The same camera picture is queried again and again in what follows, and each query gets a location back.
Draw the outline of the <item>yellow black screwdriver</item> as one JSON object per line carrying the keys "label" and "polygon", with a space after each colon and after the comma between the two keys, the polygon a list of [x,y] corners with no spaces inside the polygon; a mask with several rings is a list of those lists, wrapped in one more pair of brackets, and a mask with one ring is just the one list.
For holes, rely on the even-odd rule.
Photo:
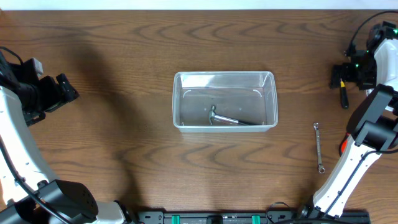
{"label": "yellow black screwdriver", "polygon": [[342,79],[340,79],[340,104],[341,107],[345,110],[349,108],[348,95],[345,87],[345,83]]}

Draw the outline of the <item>small steel claw hammer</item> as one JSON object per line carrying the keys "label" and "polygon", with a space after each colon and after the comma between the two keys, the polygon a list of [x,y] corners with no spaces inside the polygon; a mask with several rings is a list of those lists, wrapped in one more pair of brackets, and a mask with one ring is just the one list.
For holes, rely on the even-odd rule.
{"label": "small steel claw hammer", "polygon": [[254,126],[255,123],[250,123],[248,121],[238,120],[234,118],[230,118],[227,116],[223,116],[216,113],[216,106],[211,105],[209,114],[208,114],[209,124],[212,126],[215,121],[226,123],[226,124],[233,124],[233,125],[240,125],[240,126]]}

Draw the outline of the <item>clear plastic storage container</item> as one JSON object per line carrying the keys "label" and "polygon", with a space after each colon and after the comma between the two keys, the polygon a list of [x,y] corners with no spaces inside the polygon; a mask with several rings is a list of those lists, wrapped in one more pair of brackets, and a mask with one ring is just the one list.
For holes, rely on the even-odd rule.
{"label": "clear plastic storage container", "polygon": [[[240,126],[208,120],[216,113],[255,123]],[[174,126],[182,133],[266,132],[278,123],[275,79],[269,71],[178,72],[172,93]]]}

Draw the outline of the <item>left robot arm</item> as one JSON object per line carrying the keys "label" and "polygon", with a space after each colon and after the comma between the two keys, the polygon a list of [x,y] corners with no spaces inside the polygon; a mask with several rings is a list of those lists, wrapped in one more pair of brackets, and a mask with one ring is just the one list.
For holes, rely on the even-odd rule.
{"label": "left robot arm", "polygon": [[29,131],[78,96],[65,74],[44,76],[35,58],[1,58],[1,223],[137,222],[118,201],[97,202],[83,184],[60,180]]}

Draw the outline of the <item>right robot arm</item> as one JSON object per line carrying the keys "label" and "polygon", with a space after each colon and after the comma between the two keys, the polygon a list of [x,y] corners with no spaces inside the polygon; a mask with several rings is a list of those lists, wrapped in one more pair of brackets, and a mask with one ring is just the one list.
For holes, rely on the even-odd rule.
{"label": "right robot arm", "polygon": [[304,205],[298,218],[339,218],[348,197],[369,167],[397,146],[397,26],[376,24],[369,32],[366,49],[350,43],[348,63],[334,65],[330,88],[340,89],[342,108],[349,106],[346,83],[355,83],[366,98],[351,115],[340,148],[340,159],[324,185]]}

